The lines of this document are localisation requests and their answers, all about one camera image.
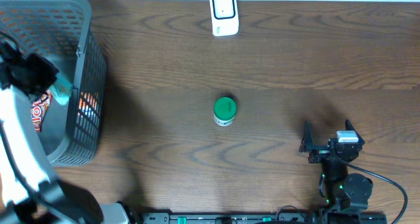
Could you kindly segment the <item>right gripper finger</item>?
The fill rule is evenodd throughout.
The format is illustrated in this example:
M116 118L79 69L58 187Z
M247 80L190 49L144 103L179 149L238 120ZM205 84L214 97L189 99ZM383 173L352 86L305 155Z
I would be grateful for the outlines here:
M346 131L356 131L349 119L345 120L345 130Z
M299 147L299 152L310 152L314 149L314 141L312 138L312 130L310 123L306 121L304 123L304 133Z

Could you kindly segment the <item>white wet wipes pack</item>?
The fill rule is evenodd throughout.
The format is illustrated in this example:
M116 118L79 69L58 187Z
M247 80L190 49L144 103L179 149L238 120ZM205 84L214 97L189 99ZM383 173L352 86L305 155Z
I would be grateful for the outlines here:
M59 105L65 106L70 101L72 87L73 85L66 78L57 78L49 87L49 91Z

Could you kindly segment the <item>red chocolate bar wrapper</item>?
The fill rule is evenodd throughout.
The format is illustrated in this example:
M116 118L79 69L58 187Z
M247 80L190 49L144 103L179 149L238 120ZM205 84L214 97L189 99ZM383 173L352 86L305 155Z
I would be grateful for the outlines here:
M35 130L40 133L42 130L42 123L45 119L47 110L53 99L52 93L47 90L38 100L34 101L31 106L31 118Z

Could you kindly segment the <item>green lid white jar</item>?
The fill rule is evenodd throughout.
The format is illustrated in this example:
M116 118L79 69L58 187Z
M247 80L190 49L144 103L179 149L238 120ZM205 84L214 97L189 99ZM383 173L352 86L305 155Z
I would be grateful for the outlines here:
M237 113L237 104L230 97L219 98L213 108L214 121L219 126L229 126L233 123Z

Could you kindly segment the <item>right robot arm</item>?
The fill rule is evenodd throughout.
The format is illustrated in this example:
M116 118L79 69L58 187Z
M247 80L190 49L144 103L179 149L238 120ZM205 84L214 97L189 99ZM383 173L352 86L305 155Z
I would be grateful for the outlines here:
M299 151L308 153L309 163L322 166L319 190L333 212L360 212L368 208L372 181L359 173L348 172L351 161L359 156L364 144L349 120L345 121L345 129L336 132L336 137L325 145L316 145L310 124L304 124Z

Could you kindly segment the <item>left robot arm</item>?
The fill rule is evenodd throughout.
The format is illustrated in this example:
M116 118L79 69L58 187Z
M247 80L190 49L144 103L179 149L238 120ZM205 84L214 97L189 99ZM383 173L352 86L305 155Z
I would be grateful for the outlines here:
M58 70L46 59L24 57L1 34L2 223L135 223L123 204L99 204L86 189L63 181L50 164L34 128L34 101L47 94Z

